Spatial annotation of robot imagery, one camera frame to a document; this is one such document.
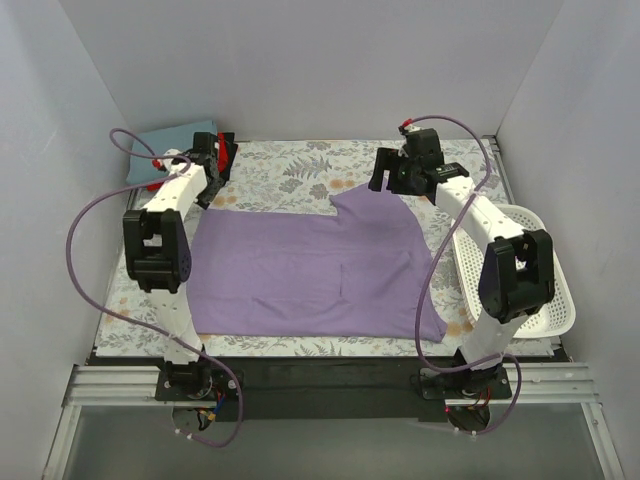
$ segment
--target cable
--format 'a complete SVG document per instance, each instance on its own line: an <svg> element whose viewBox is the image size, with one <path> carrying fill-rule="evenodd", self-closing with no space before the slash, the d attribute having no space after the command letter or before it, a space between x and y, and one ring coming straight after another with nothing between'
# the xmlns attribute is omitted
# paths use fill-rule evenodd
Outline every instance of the cable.
<svg viewBox="0 0 640 480"><path fill-rule="evenodd" d="M120 145L118 143L118 141L115 139L115 134L116 133L124 133L125 135L128 135L129 137L137 140L138 142L140 142L140 144L150 153L150 155L145 155L142 153L135 153L127 148L124 148L122 145ZM122 129L122 128L114 128L109 132L109 138L111 139L111 142L116 146L116 148L118 148L119 150L129 154L129 155L133 155L135 157L139 157L139 158L147 158L147 159L159 159L159 160L168 160L168 159L172 159L172 158L179 158L181 160L184 160L186 162L185 167L179 172L179 174L184 174L187 172L187 170L189 170L189 168L191 167L191 160L189 160L188 157L182 156L182 155L161 155L158 156L154 153L153 149L144 141L142 140L140 137L138 137L136 134ZM76 291L80 294L80 296L84 299L85 302L87 302L89 305L91 305L93 308L99 310L100 312L106 313L107 315L112 316L113 318L117 318L119 320L123 320L125 322L128 322L132 325L137 325L139 327L143 327L143 328L147 328L149 330L153 330L156 333L159 333L160 335L163 335L167 338L169 338L170 340L173 340L174 342L176 342L178 345L180 345L181 347L189 350L192 353L195 353L196 355L210 361L212 364L214 364L216 367L222 369L227 375L229 375L229 377L235 382L236 384L236 388L238 391L238 419L236 421L236 425L235 428L233 430L233 432L231 432L231 435L229 435L229 437L222 441L222 442L214 442L212 440L208 440L206 438L203 437L199 437L198 435L193 435L192 433L188 433L187 438L193 438L194 440L203 443L205 445L208 445L210 447L214 447L214 448L222 448L222 447L226 447L227 445L229 445L238 435L238 432L240 430L240 426L242 425L242 417L243 417L243 409L244 409L244 398L242 395L242 389L240 387L240 382L238 381L238 378L235 376L235 374L233 373L233 371L227 367L224 363L222 363L220 360L217 360L216 358L213 358L209 355L207 355L206 353L198 350L197 348L192 347L191 345L189 345L188 343L186 343L185 341L181 340L180 338L176 338L173 335L171 335L169 332L167 332L166 330L162 329L161 327L157 326L157 325L151 325L149 323L145 323L142 322L140 320L136 320L134 318L131 317L127 317L126 315L122 315L120 313L114 312L113 310L110 310L102 305L100 305L98 302L96 302L94 299L92 299L89 294L87 294L87 292L85 292L85 290L82 288L82 286L80 285L80 282L78 281L78 277L76 275L74 266L73 266L73 261L72 261L72 255L71 255L71 245L73 243L73 236L75 234L76 228L78 227L78 224L80 223L80 220L82 220L82 218L87 214L87 212L89 212L89 210L91 210L93 207L95 207L98 203L114 197L116 195L119 195L121 193L125 193L125 192L129 192L131 190L135 190L137 188L143 188L143 187L148 187L151 185L156 185L158 183L164 183L164 182L168 182L170 180L173 180L174 178L176 178L179 174L171 174L165 178L161 178L161 179L157 179L157 180L152 180L150 182L146 182L146 183L141 183L139 185L130 185L127 187L122 187L119 188L117 190L114 190L113 192L109 192L109 193L105 193L103 195L100 195L98 198L92 200L91 202L89 202L82 210L80 210L80 213L78 213L78 215L76 215L76 217L73 219L73 222L71 222L71 226L69 227L69 233L67 234L67 241L66 241L66 245L65 245L65 257L66 257L66 262L67 262L67 272L69 273L69 278L71 279L71 283L73 283L74 288L76 289ZM176 429L177 432L179 433L185 433L183 432L181 429Z"/></svg>
<svg viewBox="0 0 640 480"><path fill-rule="evenodd" d="M467 200L467 202L462 207L462 210L460 210L460 213L458 214L458 216L456 217L455 221L453 222L453 225L451 226L451 228L447 232L446 236L444 237L444 240L440 244L440 247L438 247L438 250L436 251L436 254L433 257L433 261L431 262L431 265L429 265L429 270L427 271L427 276L426 276L426 278L424 280L424 283L422 285L422 290L420 291L420 298L418 299L418 308L416 310L416 323L415 323L415 336L414 336L415 345L416 345L416 352L418 353L418 358L420 359L420 361L422 361L422 363L424 363L424 365L428 369L433 370L434 372L437 372L437 373L457 373L457 372L462 372L462 371L465 371L465 370L469 370L469 369L471 369L473 367L477 367L478 365L482 365L484 363L487 363L487 362L489 362L491 360L501 359L502 357L507 357L507 358L509 358L509 359L511 359L513 361L513 363L516 366L516 370L518 372L518 386L516 387L516 393L513 394L513 399L511 401L511 403L509 404L509 408L507 408L507 410L505 411L504 415L492 427L487 428L485 430L482 430L481 432L478 432L478 433L489 433L489 432L492 432L493 430L495 430L498 426L500 426L502 424L502 422L504 422L507 419L507 417L511 414L511 411L513 410L513 407L515 406L516 402L518 401L518 397L520 395L520 389L522 387L522 372L520 370L520 364L518 363L518 360L516 359L516 357L514 357L511 354L505 353L504 355L500 355L499 353L495 353L493 355L489 355L487 357L481 358L480 360L476 360L474 362L467 363L465 365L460 365L458 367L451 367L451 368L438 367L437 365L434 365L431 362L429 362L425 358L424 353L422 352L422 345L420 344L420 323L421 323L421 319L422 319L422 307L423 307L423 304L424 304L424 299L427 296L427 292L429 290L429 284L431 283L431 279L433 278L433 274L436 271L436 266L438 265L438 262L440 261L440 258L442 257L442 254L444 253L445 248L447 247L447 245L449 244L449 242L453 238L453 234L455 233L457 228L462 223L462 219L464 218L464 216L467 213L467 211L469 210L469 208L471 208L471 204L473 203L475 198L478 196L478 192L489 181L489 178L491 177L491 161L489 159L489 154L487 153L487 149L485 148L484 144L482 143L482 140L480 140L480 137L478 137L478 135L469 126L467 126L466 124L462 123L460 120L456 120L455 118L452 118L452 117L449 117L449 116L446 116L446 115L423 115L421 117L410 118L410 119L406 120L400 126L400 129L404 129L407 126L409 126L411 124L414 124L416 122L420 122L422 120L445 120L447 122L455 123L459 127L461 127L464 130L466 130L473 137L473 139L476 141L476 143L480 146L480 151L482 152L482 155L484 156L486 172L485 172L485 175L482 178L482 180L480 180L480 182L478 182L478 184L474 188L473 192L471 192L471 195L469 196L469 199Z"/></svg>

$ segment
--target white laundry basket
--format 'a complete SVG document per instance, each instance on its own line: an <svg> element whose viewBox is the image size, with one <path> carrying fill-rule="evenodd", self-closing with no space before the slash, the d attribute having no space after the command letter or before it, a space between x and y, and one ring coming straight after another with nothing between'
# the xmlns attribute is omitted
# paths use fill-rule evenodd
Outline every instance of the white laundry basket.
<svg viewBox="0 0 640 480"><path fill-rule="evenodd" d="M497 207L527 230L545 228L542 220L531 210L517 205L497 205ZM478 282L480 281L484 255L461 228L453 235L453 248L467 315L469 321L474 324L480 317L482 310L482 304L478 296ZM555 296L550 303L540 309L540 312L529 318L518 329L515 338L543 338L561 335L569 331L575 322L576 309L555 251L553 260L555 266Z"/></svg>

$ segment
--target purple cable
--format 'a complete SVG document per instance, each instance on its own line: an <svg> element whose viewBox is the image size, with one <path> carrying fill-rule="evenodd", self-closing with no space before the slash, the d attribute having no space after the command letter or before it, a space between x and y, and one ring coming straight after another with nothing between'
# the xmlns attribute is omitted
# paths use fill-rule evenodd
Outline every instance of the purple cable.
<svg viewBox="0 0 640 480"><path fill-rule="evenodd" d="M137 140L138 142L140 142L140 144L147 149L147 151L150 153L150 155L145 155L142 153L135 153L131 150L128 150L126 148L124 148L123 146L121 146L118 141L115 139L115 134L116 133L124 133L125 135L130 136L131 138ZM111 142L116 146L116 148L118 148L119 150L128 153L129 155L133 155L136 157L140 157L140 158L148 158L148 159L159 159L159 160L168 160L168 159L172 159L172 158L179 158L184 160L185 162L187 162L186 166L180 171L180 173L185 173L187 170L189 170L189 168L191 167L191 160L189 160L188 157L182 156L182 155L161 155L158 156L153 152L153 149L146 143L144 142L144 140L142 140L140 137L138 137L136 134L122 129L122 128L114 128L113 130L111 130L111 132L109 132L109 138L111 139ZM213 363L216 367L221 368L222 370L224 370L224 372L229 375L229 377L231 377L231 379L235 382L236 384L236 388L238 389L238 419L236 421L236 425L235 428L233 429L233 432L231 432L231 435L229 435L229 437L224 440L223 442L214 442L211 440L208 440L204 437L200 437L198 435L194 435L192 433L188 433L187 436L190 435L190 438L193 438L194 440L203 443L205 445L208 445L210 447L214 447L214 448L222 448L222 447L226 447L227 445L229 445L238 435L238 431L240 430L240 426L242 425L242 416L243 416L243 410L244 410L244 398L243 398L243 394L242 394L242 389L240 387L240 382L238 381L238 378L235 376L235 374L231 371L231 369L229 367L227 367L224 363L222 363L220 360L217 360L209 355L207 355L204 352L201 352L200 350L198 350L197 348L192 347L191 345L189 345L188 343L184 342L183 340L176 338L174 336L172 336L169 332L167 332L166 330L162 329L161 327L158 327L157 325L151 325L145 322L142 322L140 320L136 320L134 318L131 317L127 317L126 315L121 315L117 312L114 312L113 310L109 310L108 308L100 305L98 302L96 302L94 299L92 299L87 292L84 291L84 289L82 288L82 286L80 285L80 282L78 281L78 277L76 275L75 269L73 267L73 261L72 261L72 256L71 256L71 244L73 243L73 235L75 234L76 228L78 227L78 223L80 223L80 220L82 220L82 217L84 217L87 212L89 212L89 210L91 210L93 207L95 207L98 203L102 202L103 200L106 200L108 198L114 197L116 195L119 195L121 193L125 193L125 192L129 192L131 190L135 190L137 188L142 188L142 187L148 187L151 185L157 185L158 183L164 183L164 182L168 182L170 180L173 180L174 178L176 178L178 175L177 174L171 174L169 176L167 176L166 178L160 179L160 180L153 180L151 182L147 182L147 183L141 183L139 185L131 185L128 187L123 187L123 188L119 188L117 190L114 190L113 192L109 192L109 193L105 193L103 195L100 195L98 198L92 200L91 202L89 202L82 210L80 210L80 213L78 213L78 215L76 216L76 218L73 219L73 222L71 222L71 226L69 227L69 233L67 234L67 242L66 242L66 246L65 246L65 255L66 255L66 260L67 260L67 271L69 272L69 278L71 279L71 283L73 283L73 286L75 287L75 289L77 290L77 292L80 294L80 296L84 299L85 302L87 302L89 305L91 305L92 307L94 307L95 309L106 313L107 315L111 315L114 318L120 319L120 320L124 320L125 322L128 322L132 325L137 325L143 328L148 328L149 330L153 330L156 333L159 333L160 335L163 335L167 338L169 338L170 340L173 340L174 342L176 342L178 345L180 345L181 347L189 350L190 352L195 353L196 355L210 361L211 363Z"/></svg>
<svg viewBox="0 0 640 480"><path fill-rule="evenodd" d="M448 117L446 115L424 115L422 117L416 117L416 118L413 118L411 120L407 120L403 124L403 127L406 127L406 126L411 125L411 124L416 123L416 122L420 122L422 120L446 120L448 122L455 123L456 125L462 127L464 130L466 130L473 137L473 139L480 146L480 150L482 151L482 155L484 156L484 161L485 161L485 165L486 165L486 172L485 172L484 178L482 180L480 180L480 182L478 182L478 185L476 185L476 187L474 188L473 192L469 196L469 199L467 200L467 203L465 203L464 206L462 207L462 210L460 210L460 213L458 214L458 217L453 222L453 225L451 226L451 229L447 232L447 235L444 237L444 240L442 241L442 244L440 244L440 247L438 247L438 250L437 250L436 254L433 257L433 261L431 262L431 265L429 265L429 270L427 271L427 276L426 276L426 278L424 280L424 284L422 285L422 290L420 291L420 297L418 299L418 308L416 310L416 324L415 324L415 337L414 337L414 340L415 340L415 345L416 345L416 352L418 353L418 358L422 361L422 363L425 364L425 366L428 369L433 370L434 372L437 372L437 373L457 373L457 372L462 372L464 370L469 370L469 369L471 369L473 367L476 367L478 365L482 365L482 364L484 364L486 362L489 362L491 360L499 359L499 358L501 358L501 355L499 353L495 353L493 355L489 355L487 357L481 358L480 360L476 360L474 362L467 363L467 364L461 365L459 367L443 368L443 367L438 367L437 365L432 364L431 362L429 362L425 358L424 353L422 352L422 345L420 344L420 323L421 323L421 318L422 318L422 307L423 307L423 304L424 304L424 299L427 296L427 292L429 290L429 284L431 283L431 279L433 278L433 274L436 271L436 266L438 265L438 262L440 261L440 258L442 257L442 254L444 253L445 248L447 247L447 245L449 244L449 242L453 238L453 234L455 233L457 228L462 223L462 219L464 218L464 215L467 213L469 208L471 208L471 204L473 203L475 198L478 196L479 190L487 183L487 181L489 180L489 177L491 176L491 161L489 160L489 154L487 153L487 149L483 145L482 140L480 140L480 137L478 137L478 135L469 126L465 125L460 120L456 120L455 118ZM518 372L518 385L516 387L515 393L513 394L513 399L511 401L511 403L509 404L509 407L505 411L504 415L492 427L489 427L489 428L487 428L485 430L482 430L481 432L478 432L478 433L489 433L489 432L494 431L497 427L499 427L507 419L507 417L511 414L511 411L515 407L516 402L518 401L518 397L520 396L520 390L522 388L522 371L520 369L520 364L518 363L518 360L516 359L516 357L511 355L511 354L505 353L502 356L509 358L515 364L516 370Z"/></svg>

